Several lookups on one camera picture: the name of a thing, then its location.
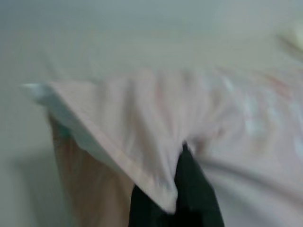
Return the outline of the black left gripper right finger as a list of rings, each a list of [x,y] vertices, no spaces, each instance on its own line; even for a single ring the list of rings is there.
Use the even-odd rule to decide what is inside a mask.
[[[175,185],[178,190],[176,227],[224,227],[214,189],[186,142],[178,158]]]

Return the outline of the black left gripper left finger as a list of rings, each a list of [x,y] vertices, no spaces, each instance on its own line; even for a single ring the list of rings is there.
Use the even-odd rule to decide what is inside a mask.
[[[175,227],[175,220],[136,185],[131,195],[129,227]]]

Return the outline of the pink pillow with orange dots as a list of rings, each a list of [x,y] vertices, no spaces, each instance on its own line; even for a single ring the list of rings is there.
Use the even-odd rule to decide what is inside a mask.
[[[137,185],[170,215],[182,144],[224,227],[303,227],[303,67],[24,84],[44,107],[75,227],[129,227]]]

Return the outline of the bed with cream sheet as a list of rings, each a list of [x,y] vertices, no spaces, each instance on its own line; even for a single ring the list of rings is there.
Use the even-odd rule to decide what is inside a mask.
[[[303,67],[303,0],[0,0],[0,227],[75,227],[24,84]]]

